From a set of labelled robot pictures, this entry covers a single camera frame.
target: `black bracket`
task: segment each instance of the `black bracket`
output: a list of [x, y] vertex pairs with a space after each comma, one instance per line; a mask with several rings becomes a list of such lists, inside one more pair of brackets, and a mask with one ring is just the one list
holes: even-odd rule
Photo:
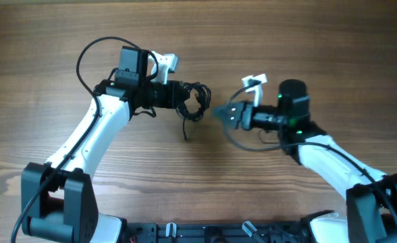
[[146, 77], [149, 51], [122, 47], [115, 82], [122, 86], [137, 87]]
[[[270, 243], [309, 243], [309, 221], [274, 221], [255, 224], [257, 234]], [[180, 224], [176, 235], [166, 236], [167, 225], [129, 223], [123, 241], [137, 243], [257, 243], [242, 229], [242, 224]]]
[[[397, 173], [377, 182], [380, 190], [390, 193], [389, 199], [397, 214]], [[395, 223], [389, 214], [382, 214], [382, 198], [369, 185], [357, 184], [346, 191], [348, 237], [350, 242], [397, 242]]]
[[[22, 210], [54, 169], [29, 163], [22, 173]], [[64, 200], [49, 192], [63, 188]], [[98, 207], [88, 174], [81, 169], [60, 171], [23, 220], [23, 232], [56, 242], [89, 242], [98, 222]]]

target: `wire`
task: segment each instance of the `wire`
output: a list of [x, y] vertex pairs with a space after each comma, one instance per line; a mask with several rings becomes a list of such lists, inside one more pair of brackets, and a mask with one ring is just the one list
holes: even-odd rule
[[[229, 101], [227, 102], [226, 105], [226, 114], [228, 113], [228, 110], [230, 109], [230, 104], [232, 103], [232, 101], [242, 92], [244, 92], [245, 90], [252, 88], [256, 85], [258, 85], [259, 82], [254, 82], [253, 84], [241, 88], [240, 90], [238, 90], [238, 92], [234, 93], [233, 96], [229, 99]], [[392, 205], [392, 203], [390, 202], [388, 196], [385, 194], [385, 192], [380, 189], [380, 187], [378, 186], [377, 182], [374, 180], [374, 178], [371, 177], [371, 175], [368, 173], [368, 171], [366, 169], [363, 169], [362, 167], [360, 167], [356, 162], [354, 162], [351, 158], [349, 158], [347, 155], [345, 155], [344, 153], [342, 153], [341, 151], [331, 147], [330, 145], [325, 145], [325, 144], [321, 144], [318, 142], [296, 142], [296, 143], [292, 143], [292, 144], [284, 144], [284, 145], [276, 145], [276, 146], [268, 146], [265, 148], [248, 148], [247, 146], [244, 146], [243, 144], [240, 144], [238, 141], [236, 141], [228, 132], [228, 126], [226, 124], [226, 119], [227, 116], [225, 115], [223, 117], [223, 119], [221, 119], [223, 121], [223, 133], [226, 136], [226, 138], [235, 146], [237, 146], [238, 148], [245, 150], [245, 151], [250, 151], [250, 152], [265, 152], [265, 151], [276, 151], [278, 149], [284, 149], [284, 148], [290, 148], [290, 147], [294, 147], [294, 146], [303, 146], [303, 145], [311, 145], [311, 146], [319, 146], [322, 148], [325, 148], [331, 152], [336, 153], [337, 155], [341, 156], [343, 159], [347, 160], [347, 162], [349, 162], [350, 164], [352, 164], [357, 170], [359, 170], [362, 175], [364, 175], [370, 182], [371, 185], [373, 185], [375, 191], [378, 192], [379, 196], [381, 197], [381, 199], [383, 200], [384, 206], [387, 207], [389, 209], [389, 212], [392, 216], [392, 219], [394, 220], [394, 223], [396, 225], [397, 228], [397, 214], [395, 212], [395, 208]]]
[[134, 112], [133, 115], [140, 115], [140, 114], [146, 114], [149, 115], [152, 118], [155, 118], [157, 116], [157, 113], [155, 112], [155, 109], [153, 107], [151, 107], [151, 111], [152, 113], [150, 113], [149, 111], [140, 111], [140, 112]]
[[26, 204], [26, 206], [24, 207], [22, 213], [20, 214], [20, 216], [17, 219], [16, 224], [14, 225], [14, 229], [12, 231], [11, 234], [11, 243], [16, 242], [16, 238], [17, 238], [17, 234], [18, 234], [18, 230], [20, 228], [20, 225], [22, 224], [25, 216], [27, 215], [27, 213], [29, 212], [31, 206], [33, 205], [33, 203], [35, 202], [35, 200], [38, 198], [38, 196], [41, 195], [41, 193], [47, 189], [47, 186], [53, 181], [53, 179], [55, 178], [56, 174], [61, 170], [61, 168], [71, 159], [71, 157], [73, 156], [73, 154], [76, 152], [76, 150], [78, 149], [78, 147], [81, 145], [81, 143], [83, 142], [83, 140], [88, 136], [89, 132], [92, 130], [93, 126], [96, 124], [99, 115], [99, 109], [100, 109], [100, 104], [98, 101], [97, 96], [94, 94], [94, 92], [89, 88], [89, 86], [87, 86], [87, 84], [83, 81], [82, 76], [80, 75], [80, 62], [82, 61], [83, 55], [86, 53], [86, 51], [93, 46], [94, 44], [100, 42], [100, 41], [104, 41], [104, 40], [117, 40], [117, 41], [123, 41], [125, 43], [128, 43], [129, 45], [133, 46], [134, 48], [139, 49], [140, 47], [138, 47], [137, 45], [135, 45], [134, 43], [125, 40], [123, 38], [120, 37], [115, 37], [115, 36], [107, 36], [107, 37], [103, 37], [103, 38], [98, 38], [97, 40], [94, 40], [93, 42], [91, 42], [89, 45], [87, 45], [83, 51], [81, 52], [80, 56], [78, 57], [77, 60], [77, 65], [76, 65], [76, 73], [77, 73], [77, 78], [80, 81], [80, 83], [83, 85], [83, 87], [89, 92], [89, 94], [92, 96], [92, 98], [95, 100], [95, 105], [96, 107], [96, 111], [95, 111], [95, 115], [92, 119], [92, 122], [90, 123], [89, 127], [86, 129], [86, 131], [83, 133], [83, 135], [78, 139], [77, 143], [71, 148], [71, 150], [69, 151], [68, 154], [65, 155], [65, 158], [63, 158], [63, 160], [61, 161], [61, 163], [50, 173], [49, 176], [47, 176], [47, 178], [41, 183], [40, 187], [38, 188], [38, 190], [36, 191], [35, 195], [29, 200], [29, 202]]
[[259, 131], [258, 137], [259, 137], [259, 140], [260, 140], [261, 143], [263, 143], [263, 144], [277, 144], [276, 142], [267, 142], [267, 141], [265, 141], [263, 139], [262, 135], [261, 135], [262, 133], [270, 134], [270, 133], [272, 133], [272, 131], [264, 130], [264, 129]]
[[283, 236], [292, 238], [292, 239], [298, 239], [299, 236], [295, 236], [294, 234], [288, 233], [288, 231], [284, 230], [281, 226], [279, 226], [278, 224], [273, 225], [272, 227], [269, 228], [269, 233], [271, 235], [273, 234], [277, 234], [277, 235], [281, 235], [282, 239], [284, 239]]
[[109, 75], [109, 77], [107, 78], [107, 80], [110, 80], [111, 77], [112, 77], [112, 75], [113, 75], [116, 71], [118, 71], [118, 70], [119, 70], [118, 67], [113, 68], [112, 71], [110, 72], [110, 75]]
[[190, 113], [188, 108], [185, 105], [185, 102], [182, 102], [176, 107], [176, 113], [184, 120], [182, 123], [182, 131], [184, 133], [184, 139], [187, 141], [186, 132], [185, 132], [185, 121], [190, 120], [193, 122], [198, 122], [205, 115], [205, 111], [209, 108], [211, 104], [211, 90], [204, 84], [200, 82], [195, 82], [192, 84], [185, 83], [184, 89], [191, 93], [194, 89], [197, 91], [196, 100], [199, 103], [200, 107], [194, 113]]
[[155, 71], [155, 73], [151, 74], [149, 77], [149, 81], [150, 81], [158, 76], [159, 64], [158, 64], [157, 57], [155, 56], [155, 54], [153, 54], [152, 51], [149, 51], [149, 55], [153, 58], [153, 60], [155, 61], [155, 65], [157, 66], [157, 70]]

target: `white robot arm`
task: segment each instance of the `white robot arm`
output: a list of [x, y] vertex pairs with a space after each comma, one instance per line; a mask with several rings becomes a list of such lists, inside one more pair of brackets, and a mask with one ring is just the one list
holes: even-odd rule
[[[124, 47], [121, 53], [120, 67], [122, 66], [122, 62], [124, 62], [124, 64], [127, 63], [127, 65], [133, 66], [136, 70], [132, 70], [132, 68], [130, 68], [129, 66], [127, 68], [123, 68], [122, 70], [116, 70], [116, 76], [114, 82], [110, 81], [109, 79], [104, 80], [100, 83], [100, 85], [98, 85], [95, 88], [95, 92], [96, 93], [99, 92], [98, 96], [96, 97], [96, 100], [99, 102], [100, 116], [98, 117], [96, 123], [93, 125], [91, 131], [88, 133], [85, 140], [83, 140], [80, 146], [75, 150], [74, 154], [71, 156], [71, 159], [62, 166], [61, 168], [62, 173], [66, 173], [66, 174], [71, 173], [71, 175], [73, 175], [74, 173], [77, 173], [77, 171], [81, 171], [80, 173], [83, 173], [86, 176], [88, 175], [89, 178], [92, 179], [95, 174], [95, 171], [97, 170], [98, 164], [101, 161], [101, 158], [105, 154], [112, 140], [114, 139], [116, 134], [128, 124], [130, 118], [132, 117], [134, 111], [132, 111], [131, 108], [135, 109], [136, 107], [139, 107], [143, 104], [149, 105], [148, 103], [146, 102], [143, 103], [140, 99], [136, 99], [135, 97], [134, 98], [126, 97], [130, 99], [132, 102], [137, 103], [132, 105], [128, 99], [125, 100], [124, 98], [125, 94], [128, 92], [128, 89], [132, 85], [132, 83], [139, 82], [139, 79], [137, 78], [139, 72], [142, 72], [143, 75], [146, 74], [146, 69], [139, 68], [140, 58], [137, 56], [140, 55], [140, 52], [141, 50]], [[178, 58], [174, 54], [160, 55], [156, 52], [153, 52], [153, 55], [157, 56], [158, 57], [157, 60], [161, 60], [161, 61], [156, 62], [154, 64], [154, 68], [153, 68], [154, 78], [151, 80], [152, 82], [152, 85], [150, 87], [151, 90], [149, 91], [140, 90], [140, 89], [135, 90], [135, 92], [138, 93], [136, 97], [141, 95], [140, 92], [150, 92], [155, 96], [158, 93], [159, 97], [162, 98], [159, 99], [153, 98], [152, 102], [154, 102], [155, 106], [163, 107], [163, 108], [174, 108], [176, 106], [175, 104], [176, 101], [183, 102], [185, 99], [189, 97], [189, 95], [185, 95], [185, 92], [183, 91], [182, 83], [173, 81], [170, 84], [170, 86], [167, 85], [168, 74], [175, 72], [178, 64]], [[61, 148], [56, 153], [54, 153], [47, 159], [45, 165], [48, 165], [53, 169], [59, 166], [59, 164], [64, 160], [65, 156], [71, 151], [72, 147], [76, 145], [80, 137], [91, 125], [96, 114], [96, 109], [97, 106], [95, 104], [95, 99], [93, 99], [91, 101], [90, 107], [86, 115], [83, 117], [82, 121], [78, 124], [77, 128], [73, 131], [72, 135], [67, 139], [67, 141], [61, 146]], [[29, 190], [32, 191], [29, 188], [28, 184], [33, 180], [32, 177], [34, 176], [34, 172], [35, 171], [32, 171], [30, 169], [29, 170], [25, 169], [23, 173], [22, 176], [23, 205], [27, 203], [27, 199], [25, 198], [25, 195], [28, 193]], [[85, 192], [86, 189], [84, 189], [84, 187], [86, 187], [86, 180], [85, 183], [81, 183], [81, 184], [73, 182], [74, 179], [71, 178], [69, 178], [68, 180], [70, 182], [68, 181], [64, 182], [65, 185], [63, 186], [61, 185], [61, 187], [70, 188], [70, 185], [72, 184], [73, 191], [77, 190], [79, 191], [79, 194], [82, 193], [82, 191], [83, 193], [87, 193], [87, 194], [90, 193], [90, 192]], [[95, 198], [92, 199], [93, 192], [91, 192], [89, 195], [91, 195], [90, 198], [91, 200], [95, 200]], [[50, 207], [54, 199], [53, 200], [45, 199], [45, 200], [46, 201], [44, 203], [39, 203], [37, 200], [36, 203], [37, 206], [34, 205], [33, 207]], [[91, 202], [81, 202], [80, 203], [81, 205], [79, 207], [83, 207], [82, 203], [92, 204]], [[86, 224], [86, 229], [91, 227], [95, 228], [92, 234], [88, 234], [88, 233], [83, 233], [85, 232], [85, 230], [83, 230], [82, 228], [82, 223], [81, 223], [82, 216], [80, 216], [79, 219], [77, 218], [74, 219], [74, 221], [79, 222], [78, 225], [74, 225], [74, 223], [65, 224], [65, 221], [71, 221], [70, 219], [67, 219], [67, 217], [65, 217], [65, 213], [66, 212], [60, 213], [58, 211], [54, 211], [52, 213], [45, 213], [45, 214], [34, 213], [34, 216], [37, 215], [38, 217], [29, 217], [30, 220], [25, 221], [23, 223], [24, 233], [41, 238], [46, 238], [49, 240], [61, 241], [61, 242], [66, 241], [66, 239], [71, 238], [71, 235], [73, 235], [73, 239], [76, 238], [79, 241], [83, 241], [83, 240], [87, 241], [86, 239], [92, 236], [90, 239], [88, 239], [89, 242], [116, 243], [120, 241], [121, 232], [122, 230], [124, 230], [124, 226], [126, 224], [125, 221], [121, 218], [98, 213], [96, 217], [97, 222], [93, 224], [93, 220], [95, 220], [95, 218], [93, 218], [90, 219], [91, 220], [90, 225]], [[54, 225], [52, 224], [62, 218], [64, 224], [54, 224]]]
[[[300, 165], [318, 173], [346, 200], [347, 216], [351, 220], [338, 213], [326, 213], [309, 220], [310, 231], [317, 242], [346, 243], [349, 239], [352, 242], [397, 242], [397, 174], [386, 175], [365, 165], [311, 121], [309, 95], [304, 82], [283, 81], [277, 107], [261, 105], [261, 85], [266, 82], [264, 74], [243, 78], [244, 88], [226, 105], [215, 109], [214, 113], [223, 122], [224, 134], [229, 141], [246, 151], [282, 149]], [[253, 92], [254, 102], [233, 103], [242, 91]], [[277, 131], [280, 145], [245, 147], [228, 132], [228, 128], [237, 129], [239, 126], [243, 130], [260, 128]], [[390, 210], [391, 220], [389, 217], [381, 218], [381, 207]], [[249, 224], [244, 223], [245, 232], [252, 237]]]
[[[128, 124], [130, 117], [128, 102], [120, 101], [118, 97], [106, 94], [98, 97], [98, 100], [101, 105], [101, 117], [86, 140], [74, 153], [73, 159], [63, 166], [63, 170], [74, 171], [76, 168], [80, 168], [83, 169], [84, 173], [93, 177], [111, 141], [117, 132]], [[87, 114], [72, 135], [55, 154], [47, 159], [47, 162], [51, 163], [51, 167], [57, 167], [87, 129], [95, 115], [95, 108], [95, 101], [92, 100]], [[308, 138], [306, 141], [330, 145], [338, 149], [359, 166], [365, 168], [377, 181], [383, 179], [385, 175], [384, 172], [373, 169], [348, 154], [329, 135], [318, 135]], [[352, 188], [355, 184], [367, 185], [371, 183], [347, 160], [323, 147], [302, 145], [298, 148], [298, 154], [303, 166], [318, 173], [344, 199], [346, 198], [346, 190]], [[99, 213], [97, 227], [90, 242], [116, 242], [119, 238], [121, 226], [122, 220], [119, 218]], [[330, 213], [313, 219], [311, 229], [318, 242], [348, 242], [347, 220], [338, 213]]]

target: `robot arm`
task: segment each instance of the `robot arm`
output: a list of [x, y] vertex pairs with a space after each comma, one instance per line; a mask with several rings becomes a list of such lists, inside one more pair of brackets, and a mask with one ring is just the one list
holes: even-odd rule
[[[331, 146], [332, 148], [350, 157], [363, 169], [366, 169], [375, 181], [380, 181], [386, 174], [378, 169], [373, 169], [360, 162], [358, 159], [347, 153], [338, 146], [329, 135], [318, 135], [305, 140]], [[371, 183], [351, 163], [326, 148], [313, 145], [300, 145], [298, 147], [300, 163], [315, 173], [318, 173], [329, 183], [343, 198], [346, 199], [346, 191], [356, 184], [368, 185]]]
[[[158, 57], [155, 59], [161, 62], [154, 64], [151, 76], [146, 76], [149, 55]], [[185, 89], [188, 83], [167, 81], [168, 74], [175, 72], [177, 64], [178, 58], [174, 54], [160, 55], [142, 49], [122, 48], [119, 68], [112, 72], [114, 81], [110, 78], [103, 80], [94, 88], [100, 116], [71, 159], [55, 174], [54, 180], [27, 212], [27, 219], [22, 222], [25, 234], [57, 242], [130, 241], [129, 238], [122, 239], [122, 232], [126, 231], [125, 219], [98, 211], [91, 180], [116, 134], [133, 115], [139, 114], [134, 112], [137, 108], [176, 109], [189, 98]], [[93, 99], [72, 135], [44, 165], [28, 164], [22, 173], [23, 209], [47, 175], [54, 172], [89, 128], [96, 108]], [[59, 188], [64, 191], [64, 199], [50, 197], [49, 192]]]
[[[62, 167], [64, 171], [74, 171], [77, 168], [82, 169], [90, 178], [93, 178], [99, 162], [117, 132], [125, 127], [130, 120], [128, 102], [123, 102], [118, 97], [107, 94], [103, 94], [97, 98], [101, 106], [100, 118], [97, 120], [86, 140], [76, 150], [73, 157]], [[53, 168], [56, 168], [61, 163], [64, 156], [75, 145], [87, 127], [89, 127], [95, 115], [95, 109], [95, 100], [92, 100], [88, 112], [72, 135], [55, 154], [47, 159], [46, 163], [51, 163], [51, 167]]]
[[[242, 79], [242, 90], [254, 92], [254, 102], [232, 103], [240, 90], [228, 104], [215, 109], [229, 140], [247, 151], [282, 149], [297, 163], [318, 173], [346, 200], [348, 219], [329, 213], [311, 220], [310, 231], [316, 241], [397, 242], [397, 174], [386, 175], [360, 162], [311, 121], [309, 95], [304, 82], [282, 82], [277, 107], [261, 105], [263, 93], [257, 87], [266, 83], [263, 75]], [[239, 126], [243, 130], [277, 131], [280, 145], [247, 148], [227, 132], [227, 128], [237, 129]], [[382, 207], [388, 208], [393, 218], [382, 215]]]

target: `wooden table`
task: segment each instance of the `wooden table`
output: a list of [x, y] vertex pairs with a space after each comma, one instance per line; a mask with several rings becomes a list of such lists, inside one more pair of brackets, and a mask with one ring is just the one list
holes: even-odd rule
[[[202, 82], [211, 107], [266, 73], [304, 80], [313, 119], [349, 153], [397, 172], [397, 3], [387, 1], [174, 1], [0, 6], [0, 242], [20, 212], [20, 174], [43, 163], [90, 104], [75, 65], [96, 38], [120, 36], [181, 58], [173, 79]], [[121, 43], [84, 57], [90, 86], [117, 66]], [[211, 111], [199, 123], [173, 110], [134, 117], [95, 174], [101, 212], [130, 222], [299, 219], [344, 201], [282, 152], [248, 153], [227, 142]], [[260, 146], [257, 133], [236, 131]], [[20, 235], [21, 242], [39, 242]]]

